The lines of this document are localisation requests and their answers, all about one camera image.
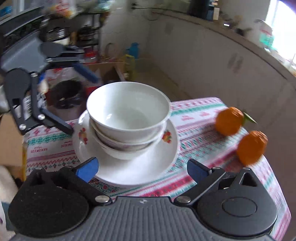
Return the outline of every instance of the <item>tablecloth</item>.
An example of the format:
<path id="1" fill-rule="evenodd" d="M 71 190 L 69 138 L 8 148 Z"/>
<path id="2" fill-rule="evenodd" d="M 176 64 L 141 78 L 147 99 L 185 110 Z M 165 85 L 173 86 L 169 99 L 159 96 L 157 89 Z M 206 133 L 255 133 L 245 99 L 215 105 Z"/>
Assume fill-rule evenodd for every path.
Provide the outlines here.
<path id="1" fill-rule="evenodd" d="M 209 168 L 220 166 L 227 172 L 238 172 L 242 164 L 236 156 L 236 148 L 247 131 L 241 128 L 236 135 L 223 137 L 215 130 L 215 116 L 225 108 L 225 104 L 215 97 L 173 102 L 170 119 L 178 131 L 181 149 L 175 164 L 162 177 L 147 185 L 130 189 L 109 186 L 96 178 L 90 184 L 113 199 L 118 195 L 170 196 L 174 199 L 196 184 L 186 171 L 190 158 Z M 27 143 L 27 175 L 37 166 L 44 167 L 47 171 L 57 171 L 65 165 L 76 166 L 80 163 L 71 137 L 56 128 L 35 128 L 28 133 Z M 279 183 L 264 156 L 257 164 L 249 167 L 277 205 L 279 215 L 271 236 L 276 241 L 281 241 L 291 214 Z"/>

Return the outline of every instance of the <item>bowl rim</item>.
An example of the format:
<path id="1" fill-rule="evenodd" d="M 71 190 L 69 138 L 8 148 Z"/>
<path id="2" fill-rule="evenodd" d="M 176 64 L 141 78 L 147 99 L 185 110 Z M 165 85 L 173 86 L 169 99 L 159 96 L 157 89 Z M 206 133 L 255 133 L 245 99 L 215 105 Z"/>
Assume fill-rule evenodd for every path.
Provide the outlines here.
<path id="1" fill-rule="evenodd" d="M 169 105 L 169 111 L 168 111 L 167 115 L 166 115 L 166 116 L 165 116 L 160 122 L 154 124 L 153 126 L 149 126 L 149 127 L 145 127 L 145 128 L 141 128 L 141 129 L 119 129 L 119 128 L 115 128 L 115 127 L 107 126 L 107 125 L 105 125 L 105 124 L 103 124 L 103 123 L 101 123 L 101 122 L 99 122 L 99 121 L 96 121 L 95 118 L 93 118 L 93 116 L 91 115 L 91 113 L 89 112 L 89 110 L 88 110 L 88 108 L 87 108 L 88 103 L 89 103 L 89 98 L 90 98 L 90 96 L 91 96 L 92 94 L 94 94 L 98 89 L 103 88 L 103 87 L 105 87 L 105 86 L 107 86 L 107 85 L 123 84 L 123 83 L 125 83 L 125 84 L 126 84 L 126 83 L 129 83 L 129 84 L 132 83 L 132 84 L 136 84 L 136 85 L 145 85 L 145 86 L 148 86 L 148 87 L 150 87 L 150 88 L 156 90 L 157 92 L 159 92 L 159 93 L 160 93 L 160 94 L 166 99 L 166 101 L 168 102 L 168 105 Z M 172 105 L 171 105 L 171 101 L 170 101 L 170 99 L 169 99 L 169 98 L 168 98 L 163 92 L 161 92 L 161 91 L 158 90 L 157 88 L 154 88 L 154 87 L 152 87 L 152 86 L 150 86 L 150 85 L 146 85 L 146 84 L 142 84 L 142 83 L 138 83 L 138 82 L 132 82 L 132 81 L 114 82 L 114 83 L 110 83 L 110 84 L 107 84 L 107 85 L 103 85 L 103 86 L 97 88 L 96 90 L 94 90 L 94 91 L 89 95 L 89 97 L 87 98 L 87 101 L 86 101 L 86 109 L 87 109 L 87 111 L 88 111 L 88 113 L 89 113 L 89 116 L 90 116 L 90 117 L 91 117 L 96 123 L 98 123 L 99 125 L 104 126 L 104 127 L 107 128 L 107 129 L 114 130 L 114 131 L 119 131 L 119 132 L 136 132 L 136 131 L 145 131 L 145 130 L 153 129 L 153 128 L 155 128 L 155 127 L 157 127 L 157 126 L 163 124 L 165 121 L 167 121 L 167 119 L 169 119 L 169 117 L 170 117 L 170 115 L 171 115 L 171 106 L 172 106 Z"/>
<path id="2" fill-rule="evenodd" d="M 162 128 L 160 129 L 159 132 L 157 132 L 150 140 L 148 141 L 144 141 L 144 142 L 140 142 L 140 143 L 124 143 L 124 142 L 119 142 L 119 141 L 116 141 L 116 140 L 113 140 L 111 139 L 110 137 L 106 136 L 104 133 L 102 133 L 99 128 L 96 126 L 95 124 L 95 121 L 90 117 L 89 118 L 89 122 L 90 122 L 90 125 L 94 128 L 94 130 L 97 132 L 97 133 L 100 133 L 104 138 L 106 138 L 107 140 L 113 142 L 114 144 L 119 144 L 119 145 L 128 145 L 128 146 L 138 146 L 138 145 L 145 145 L 145 144 L 149 144 L 155 140 L 157 140 L 157 138 L 160 136 L 160 135 L 163 135 L 165 129 L 166 129 L 166 122 L 164 122 L 162 124 Z"/>
<path id="3" fill-rule="evenodd" d="M 91 131 L 91 134 L 92 134 L 93 138 L 95 139 L 95 141 L 98 142 L 102 147 L 107 148 L 107 149 L 112 150 L 112 151 L 115 151 L 115 152 L 118 152 L 118 153 L 122 153 L 122 154 L 133 154 L 133 153 L 137 153 L 137 152 L 140 152 L 140 151 L 142 152 L 142 151 L 150 148 L 154 144 L 154 142 L 156 141 L 155 140 L 155 141 L 151 142 L 150 144 L 148 144 L 147 146 L 145 146 L 144 148 L 142 148 L 140 150 L 136 150 L 136 151 L 122 151 L 122 150 L 113 149 L 113 148 L 107 146 L 106 144 L 104 144 L 100 140 L 100 138 L 98 138 L 98 136 L 96 135 L 96 131 L 95 131 L 95 129 L 94 129 L 94 127 L 92 125 L 90 125 L 90 131 Z"/>

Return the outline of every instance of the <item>stack of bowls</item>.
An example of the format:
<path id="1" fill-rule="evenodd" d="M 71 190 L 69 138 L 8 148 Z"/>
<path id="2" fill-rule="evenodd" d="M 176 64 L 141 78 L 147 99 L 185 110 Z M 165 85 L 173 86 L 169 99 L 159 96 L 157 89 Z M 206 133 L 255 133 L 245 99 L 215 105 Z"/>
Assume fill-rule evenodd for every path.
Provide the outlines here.
<path id="1" fill-rule="evenodd" d="M 132 159 L 161 140 L 170 117 L 170 100 L 151 86 L 115 82 L 92 92 L 87 100 L 95 140 L 109 155 Z"/>

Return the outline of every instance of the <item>green leaf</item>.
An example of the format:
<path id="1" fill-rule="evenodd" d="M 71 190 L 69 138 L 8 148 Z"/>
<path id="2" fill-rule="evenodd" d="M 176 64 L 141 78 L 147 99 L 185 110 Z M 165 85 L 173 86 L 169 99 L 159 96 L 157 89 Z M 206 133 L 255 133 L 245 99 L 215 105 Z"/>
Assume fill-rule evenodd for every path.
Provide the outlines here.
<path id="1" fill-rule="evenodd" d="M 243 111 L 243 114 L 244 114 L 243 125 L 245 124 L 246 121 L 250 121 L 257 124 L 257 122 L 251 116 L 249 116 L 246 112 Z"/>

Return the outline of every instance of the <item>orange fruit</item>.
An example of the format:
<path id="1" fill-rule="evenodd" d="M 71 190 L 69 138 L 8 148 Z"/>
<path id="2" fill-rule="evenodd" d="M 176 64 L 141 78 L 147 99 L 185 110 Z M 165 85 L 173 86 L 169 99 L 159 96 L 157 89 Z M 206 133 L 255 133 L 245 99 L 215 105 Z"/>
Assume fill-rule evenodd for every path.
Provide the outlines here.
<path id="1" fill-rule="evenodd" d="M 219 112 L 216 118 L 215 127 L 224 136 L 231 136 L 237 133 L 244 121 L 244 114 L 235 107 Z"/>
<path id="2" fill-rule="evenodd" d="M 237 155 L 244 165 L 250 165 L 259 160 L 264 154 L 267 137 L 260 131 L 251 131 L 238 144 Z"/>

